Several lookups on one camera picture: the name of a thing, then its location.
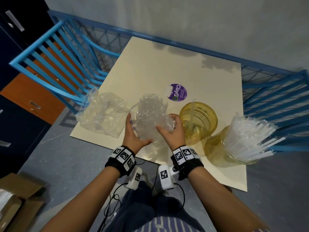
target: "blue metal chair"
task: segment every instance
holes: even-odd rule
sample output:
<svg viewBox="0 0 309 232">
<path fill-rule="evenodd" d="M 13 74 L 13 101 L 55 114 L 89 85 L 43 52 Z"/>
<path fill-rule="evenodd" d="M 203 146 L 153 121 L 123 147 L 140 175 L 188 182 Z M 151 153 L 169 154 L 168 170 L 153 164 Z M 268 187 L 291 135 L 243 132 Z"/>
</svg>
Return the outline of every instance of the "blue metal chair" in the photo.
<svg viewBox="0 0 309 232">
<path fill-rule="evenodd" d="M 106 54 L 110 57 L 118 58 L 120 54 L 114 53 L 103 49 L 100 46 L 94 44 L 89 38 L 78 31 L 76 26 L 72 26 L 70 21 L 60 21 L 37 41 L 30 45 L 25 51 L 14 58 L 10 65 L 27 75 L 34 81 L 38 82 L 46 89 L 51 91 L 58 99 L 60 99 L 74 114 L 77 113 L 75 108 L 68 102 L 68 99 L 74 101 L 77 104 L 81 104 L 86 93 L 89 92 L 96 85 L 101 85 L 105 80 L 108 72 L 101 69 L 98 59 L 95 55 L 94 49 Z M 76 38 L 76 33 L 80 34 L 90 54 L 84 49 L 79 40 Z M 59 44 L 61 49 L 71 58 L 71 60 L 78 66 L 82 74 L 69 62 L 69 60 L 62 54 L 62 51 L 52 43 L 55 41 Z M 75 73 L 78 78 L 75 78 L 45 47 L 48 45 L 55 54 Z M 70 79 L 69 82 L 61 73 L 59 73 L 54 67 L 52 67 L 38 52 L 43 52 L 61 71 Z M 51 78 L 42 68 L 33 62 L 33 59 L 37 59 L 44 67 L 46 67 L 53 75 L 62 81 L 71 91 L 69 93 L 63 86 L 57 81 Z M 38 74 L 43 76 L 46 81 L 38 78 L 26 67 L 29 66 L 35 70 Z"/>
<path fill-rule="evenodd" d="M 273 150 L 309 151 L 308 72 L 280 77 L 273 75 L 266 82 L 243 83 L 243 90 L 249 91 L 243 102 L 244 114 L 275 123 L 278 130 L 273 135 L 287 136 Z"/>
</svg>

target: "pants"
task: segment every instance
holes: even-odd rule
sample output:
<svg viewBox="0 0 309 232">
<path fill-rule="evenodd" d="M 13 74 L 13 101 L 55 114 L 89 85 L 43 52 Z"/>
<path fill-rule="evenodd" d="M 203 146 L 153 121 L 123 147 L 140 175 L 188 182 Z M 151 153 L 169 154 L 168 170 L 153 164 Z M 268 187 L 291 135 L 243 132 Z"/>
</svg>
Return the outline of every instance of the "pants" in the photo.
<svg viewBox="0 0 309 232">
<path fill-rule="evenodd" d="M 121 208 L 106 232 L 132 232 L 156 217 L 179 218 L 195 229 L 204 231 L 195 218 L 192 218 L 184 209 L 180 210 L 181 204 L 177 199 L 151 195 L 152 191 L 144 181 L 140 181 L 137 190 L 129 189 L 122 199 Z"/>
</svg>

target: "person's right hand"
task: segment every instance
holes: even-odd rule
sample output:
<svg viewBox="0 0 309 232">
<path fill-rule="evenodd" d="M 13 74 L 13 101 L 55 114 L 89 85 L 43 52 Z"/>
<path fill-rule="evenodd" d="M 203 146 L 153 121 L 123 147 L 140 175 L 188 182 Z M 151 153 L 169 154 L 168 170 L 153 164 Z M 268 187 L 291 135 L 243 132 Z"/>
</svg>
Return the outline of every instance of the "person's right hand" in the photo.
<svg viewBox="0 0 309 232">
<path fill-rule="evenodd" d="M 156 128 L 167 142 L 171 151 L 174 151 L 178 147 L 186 145 L 186 142 L 184 140 L 184 128 L 180 116 L 177 114 L 169 114 L 169 116 L 175 120 L 175 129 L 171 133 L 164 130 L 159 125 L 157 125 Z"/>
</svg>

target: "white table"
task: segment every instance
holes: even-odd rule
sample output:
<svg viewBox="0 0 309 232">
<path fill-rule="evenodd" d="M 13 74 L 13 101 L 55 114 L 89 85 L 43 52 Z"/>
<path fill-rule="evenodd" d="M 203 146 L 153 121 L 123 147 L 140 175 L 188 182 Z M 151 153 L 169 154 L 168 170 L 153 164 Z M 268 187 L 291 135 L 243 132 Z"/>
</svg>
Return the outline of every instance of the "white table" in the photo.
<svg viewBox="0 0 309 232">
<path fill-rule="evenodd" d="M 168 101 L 168 113 L 179 114 L 181 108 L 193 99 L 212 107 L 218 117 L 220 132 L 229 125 L 238 112 L 243 114 L 241 67 L 231 62 L 189 50 L 132 37 L 113 66 L 99 92 L 113 92 L 128 101 L 128 108 L 139 102 L 144 94 L 155 93 L 166 98 L 166 88 L 180 84 L 187 90 L 183 101 Z M 114 149 L 122 144 L 124 130 L 119 138 L 96 134 L 76 125 L 72 137 Z M 246 166 L 229 168 L 213 166 L 205 157 L 200 143 L 193 146 L 201 156 L 205 168 L 222 184 L 247 191 Z M 165 164 L 163 159 L 137 157 Z"/>
</svg>

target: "forearm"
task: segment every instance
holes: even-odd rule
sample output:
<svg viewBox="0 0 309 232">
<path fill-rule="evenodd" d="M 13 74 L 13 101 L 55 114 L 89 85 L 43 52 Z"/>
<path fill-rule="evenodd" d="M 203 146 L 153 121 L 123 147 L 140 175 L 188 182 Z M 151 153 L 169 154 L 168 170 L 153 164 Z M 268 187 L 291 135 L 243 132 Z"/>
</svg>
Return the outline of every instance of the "forearm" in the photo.
<svg viewBox="0 0 309 232">
<path fill-rule="evenodd" d="M 106 167 L 41 230 L 88 231 L 120 176 L 114 167 Z"/>
<path fill-rule="evenodd" d="M 205 168 L 193 169 L 188 178 L 218 232 L 251 232 L 268 228 Z"/>
</svg>

